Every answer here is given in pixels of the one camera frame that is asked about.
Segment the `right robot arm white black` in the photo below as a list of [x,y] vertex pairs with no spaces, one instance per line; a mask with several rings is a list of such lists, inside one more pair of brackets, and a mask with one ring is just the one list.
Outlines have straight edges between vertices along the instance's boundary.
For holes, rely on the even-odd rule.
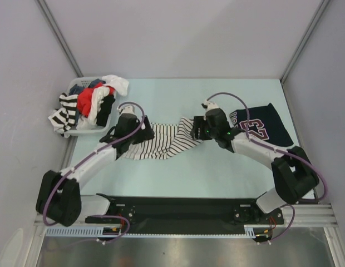
[[220,108],[195,116],[191,136],[195,140],[214,140],[220,148],[244,155],[271,170],[274,187],[260,195],[251,209],[252,219],[257,223],[266,222],[277,208],[296,204],[319,184],[319,177],[301,147],[283,150],[258,141],[246,130],[231,127]]

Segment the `navy tank top red trim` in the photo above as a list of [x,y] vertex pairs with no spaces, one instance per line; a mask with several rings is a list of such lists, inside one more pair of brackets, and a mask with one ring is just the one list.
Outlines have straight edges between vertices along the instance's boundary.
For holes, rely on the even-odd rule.
[[290,147],[294,144],[288,131],[274,106],[249,108],[249,121],[246,110],[235,110],[229,114],[234,127],[248,129],[248,134],[258,139],[280,147]]

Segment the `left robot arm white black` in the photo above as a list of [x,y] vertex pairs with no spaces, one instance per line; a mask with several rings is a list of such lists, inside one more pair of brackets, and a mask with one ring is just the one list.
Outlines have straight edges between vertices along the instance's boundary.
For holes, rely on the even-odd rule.
[[59,172],[47,171],[41,182],[36,211],[47,226],[71,226],[82,211],[80,188],[106,165],[118,160],[133,145],[153,139],[154,131],[146,115],[120,115],[116,126],[100,139],[98,146],[75,166]]

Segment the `thin striped white tank top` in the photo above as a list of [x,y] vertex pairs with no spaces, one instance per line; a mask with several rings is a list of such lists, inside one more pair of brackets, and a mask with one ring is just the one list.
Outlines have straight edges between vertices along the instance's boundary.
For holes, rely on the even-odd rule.
[[130,146],[123,158],[167,160],[203,143],[202,140],[192,138],[193,120],[189,118],[181,118],[177,125],[152,123],[151,126],[155,137]]

